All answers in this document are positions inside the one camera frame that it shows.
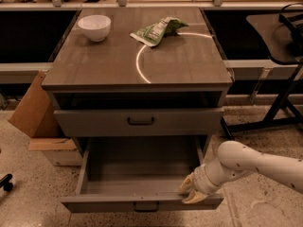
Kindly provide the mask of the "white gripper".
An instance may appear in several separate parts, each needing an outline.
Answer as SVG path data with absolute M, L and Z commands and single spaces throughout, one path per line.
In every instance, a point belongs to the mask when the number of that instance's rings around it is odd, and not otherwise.
M 207 195 L 215 193 L 219 188 L 210 180 L 206 166 L 201 165 L 186 176 L 179 187 L 179 194 L 185 196 L 182 203 L 194 204 L 203 201 Z

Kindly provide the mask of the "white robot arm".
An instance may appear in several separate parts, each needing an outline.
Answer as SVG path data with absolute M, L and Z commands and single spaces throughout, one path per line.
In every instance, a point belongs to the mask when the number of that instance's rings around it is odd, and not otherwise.
M 217 155 L 206 164 L 197 166 L 187 175 L 179 194 L 187 197 L 185 204 L 203 201 L 225 183 L 256 172 L 292 190 L 303 192 L 303 160 L 256 151 L 237 141 L 225 141 Z

